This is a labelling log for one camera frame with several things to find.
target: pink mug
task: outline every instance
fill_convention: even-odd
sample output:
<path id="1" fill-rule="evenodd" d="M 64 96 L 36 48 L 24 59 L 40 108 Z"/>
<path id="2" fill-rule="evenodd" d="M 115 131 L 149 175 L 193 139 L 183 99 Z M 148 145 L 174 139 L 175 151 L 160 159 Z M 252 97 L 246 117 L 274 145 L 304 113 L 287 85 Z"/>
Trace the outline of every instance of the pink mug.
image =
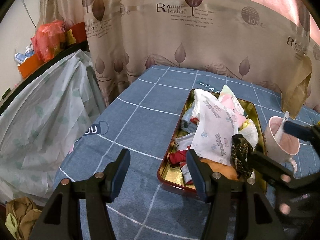
<path id="1" fill-rule="evenodd" d="M 264 131 L 267 156 L 278 163 L 291 163 L 293 166 L 293 174 L 295 174 L 298 166 L 292 157 L 298 154 L 300 150 L 300 142 L 298 138 L 287 133 L 283 133 L 279 143 L 276 142 L 274 135 L 279 129 L 281 122 L 281 117 L 271 117 L 269 124 Z"/>

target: red plastic bag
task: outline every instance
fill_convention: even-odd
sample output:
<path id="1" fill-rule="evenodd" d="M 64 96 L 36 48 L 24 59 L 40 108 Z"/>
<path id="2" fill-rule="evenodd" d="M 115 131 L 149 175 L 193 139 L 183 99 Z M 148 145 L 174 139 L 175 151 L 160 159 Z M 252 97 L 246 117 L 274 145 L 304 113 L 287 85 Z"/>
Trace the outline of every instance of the red plastic bag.
<path id="1" fill-rule="evenodd" d="M 64 22 L 55 20 L 52 23 L 41 25 L 36 35 L 31 38 L 31 42 L 39 60 L 47 62 L 53 59 L 66 46 Z"/>

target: curtain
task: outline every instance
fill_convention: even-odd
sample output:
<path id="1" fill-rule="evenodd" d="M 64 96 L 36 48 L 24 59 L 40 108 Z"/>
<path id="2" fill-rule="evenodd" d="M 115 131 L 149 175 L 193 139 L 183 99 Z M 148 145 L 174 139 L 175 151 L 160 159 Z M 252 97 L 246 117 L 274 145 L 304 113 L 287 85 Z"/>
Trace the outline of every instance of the curtain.
<path id="1" fill-rule="evenodd" d="M 305 53 L 312 61 L 306 105 L 320 112 L 320 31 L 300 0 L 40 0 L 40 10 L 38 25 L 85 22 L 106 105 L 152 65 L 281 93 Z"/>

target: table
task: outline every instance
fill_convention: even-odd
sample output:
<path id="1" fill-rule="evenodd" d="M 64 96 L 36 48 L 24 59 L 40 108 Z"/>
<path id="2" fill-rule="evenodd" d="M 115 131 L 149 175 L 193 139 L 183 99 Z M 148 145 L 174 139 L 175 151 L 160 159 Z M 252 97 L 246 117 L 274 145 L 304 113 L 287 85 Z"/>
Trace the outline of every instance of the table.
<path id="1" fill-rule="evenodd" d="M 78 181 L 103 171 L 122 148 L 127 148 L 131 152 L 127 176 L 119 197 L 107 204 L 116 238 L 199 239 L 209 206 L 163 190 L 156 173 L 190 90 L 221 90 L 225 84 L 238 98 L 255 104 L 262 130 L 270 117 L 284 115 L 280 95 L 263 87 L 204 71 L 153 66 L 96 120 L 101 134 L 83 136 L 75 143 L 56 174 L 55 187 L 63 178 Z M 318 121 L 320 115 L 303 107 L 294 122 L 311 124 L 311 118 Z M 294 159 L 298 164 L 296 177 L 320 168 L 320 158 L 307 142 L 301 141 Z M 274 203 L 272 188 L 268 188 L 267 198 Z M 84 239 L 90 239 L 84 200 L 80 202 L 80 213 Z M 234 226 L 235 219 L 231 217 L 227 239 L 232 238 Z M 295 233 L 290 229 L 286 232 L 289 236 Z"/>

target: brown bag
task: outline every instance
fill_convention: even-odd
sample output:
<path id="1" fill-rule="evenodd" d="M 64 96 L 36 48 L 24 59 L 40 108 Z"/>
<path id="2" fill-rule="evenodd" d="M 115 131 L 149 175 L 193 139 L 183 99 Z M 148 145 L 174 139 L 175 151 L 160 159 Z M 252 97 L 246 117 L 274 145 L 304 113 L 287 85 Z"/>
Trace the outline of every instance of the brown bag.
<path id="1" fill-rule="evenodd" d="M 283 112 L 288 111 L 292 119 L 297 117 L 308 97 L 307 87 L 312 73 L 310 58 L 306 55 L 298 54 L 296 54 L 296 57 L 300 59 L 299 65 L 289 73 L 292 75 L 291 82 L 281 94 L 281 110 Z"/>

